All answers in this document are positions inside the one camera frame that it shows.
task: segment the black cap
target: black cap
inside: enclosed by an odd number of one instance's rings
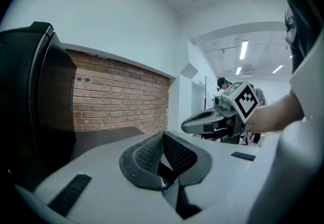
[[[228,79],[226,79],[225,77],[219,77],[217,80],[217,86],[219,89],[222,89],[222,85],[225,83],[229,83],[229,84],[233,84],[231,83]]]

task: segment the ceiling light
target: ceiling light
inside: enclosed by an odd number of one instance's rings
[[[282,68],[283,65],[280,65],[275,71],[273,71],[272,73],[276,73],[280,68]]]
[[[238,75],[241,72],[242,67],[238,67],[236,71],[236,75]]]
[[[242,60],[245,58],[245,54],[247,53],[247,49],[248,49],[248,41],[243,41],[242,42],[242,49],[241,49],[241,54],[239,56],[239,59]]]

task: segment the person wearing black cap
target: person wearing black cap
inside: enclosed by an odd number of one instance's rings
[[[228,79],[225,77],[219,77],[217,80],[217,86],[218,89],[226,90],[228,87],[230,87],[233,83],[231,83]]]
[[[286,41],[291,47],[293,72],[298,68],[315,43],[323,27],[322,0],[287,0],[285,14]],[[291,89],[289,94],[270,105],[258,107],[249,118],[246,131],[265,133],[280,131],[288,124],[300,120],[304,113]]]

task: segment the tube light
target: tube light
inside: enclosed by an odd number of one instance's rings
[[[238,75],[241,72],[242,67],[238,67],[236,71],[236,75]]]
[[[247,53],[247,49],[248,49],[248,44],[249,44],[249,41],[243,41],[242,42],[241,54],[239,56],[240,60],[245,58],[245,54]]]
[[[276,73],[280,68],[282,68],[283,65],[280,65],[275,71],[273,71],[272,73]]]

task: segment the white device body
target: white device body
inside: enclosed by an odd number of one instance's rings
[[[259,105],[259,100],[248,82],[233,83],[221,95],[237,111],[244,124]]]

